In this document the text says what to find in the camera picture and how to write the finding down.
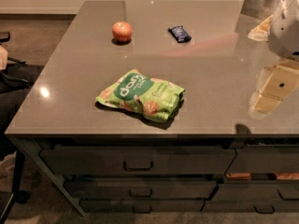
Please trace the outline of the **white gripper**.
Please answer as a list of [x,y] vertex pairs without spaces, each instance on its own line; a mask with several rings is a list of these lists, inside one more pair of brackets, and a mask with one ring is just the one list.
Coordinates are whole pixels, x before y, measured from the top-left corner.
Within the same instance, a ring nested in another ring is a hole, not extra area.
[[299,87],[299,0],[278,0],[270,21],[269,49],[291,59],[262,69],[249,100],[249,114],[263,119]]

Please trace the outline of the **person's hand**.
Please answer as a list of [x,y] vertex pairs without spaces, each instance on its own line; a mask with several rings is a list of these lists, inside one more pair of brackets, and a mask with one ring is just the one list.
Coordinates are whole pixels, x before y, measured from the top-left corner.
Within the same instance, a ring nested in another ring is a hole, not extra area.
[[3,71],[7,68],[7,57],[7,50],[0,46],[0,71]]

